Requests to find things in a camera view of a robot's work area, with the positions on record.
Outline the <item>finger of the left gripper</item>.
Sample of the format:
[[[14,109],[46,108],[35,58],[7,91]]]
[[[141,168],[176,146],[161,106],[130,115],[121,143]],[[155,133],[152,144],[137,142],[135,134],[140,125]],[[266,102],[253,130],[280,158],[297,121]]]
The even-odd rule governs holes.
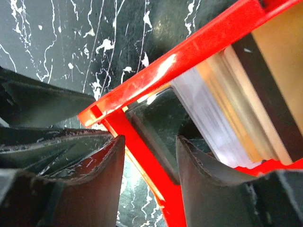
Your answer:
[[[101,130],[58,123],[92,104],[92,96],[0,70],[0,166],[52,175],[92,155],[111,140]]]

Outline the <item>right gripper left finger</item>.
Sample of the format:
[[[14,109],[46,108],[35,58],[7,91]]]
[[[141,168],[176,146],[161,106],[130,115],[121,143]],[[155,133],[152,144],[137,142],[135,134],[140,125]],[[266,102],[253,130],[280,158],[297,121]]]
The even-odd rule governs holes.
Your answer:
[[[114,227],[122,184],[125,137],[45,178],[21,169],[0,171],[3,227]]]

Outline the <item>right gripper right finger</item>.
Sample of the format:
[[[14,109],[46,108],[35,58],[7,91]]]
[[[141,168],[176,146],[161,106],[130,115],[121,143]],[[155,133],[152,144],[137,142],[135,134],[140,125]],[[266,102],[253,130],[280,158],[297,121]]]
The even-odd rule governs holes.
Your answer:
[[[176,139],[179,180],[189,227],[300,227],[302,170],[259,177],[239,172]]]

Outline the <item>red plastic bin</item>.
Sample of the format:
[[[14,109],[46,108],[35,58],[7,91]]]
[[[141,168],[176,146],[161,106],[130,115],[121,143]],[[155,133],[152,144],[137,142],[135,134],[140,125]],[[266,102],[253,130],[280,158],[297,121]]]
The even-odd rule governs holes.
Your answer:
[[[154,193],[169,227],[186,225],[181,188],[170,180],[126,118],[123,108],[296,4],[295,0],[235,2],[185,41],[79,113],[78,119],[87,128],[102,123],[114,136],[125,135],[127,155]]]

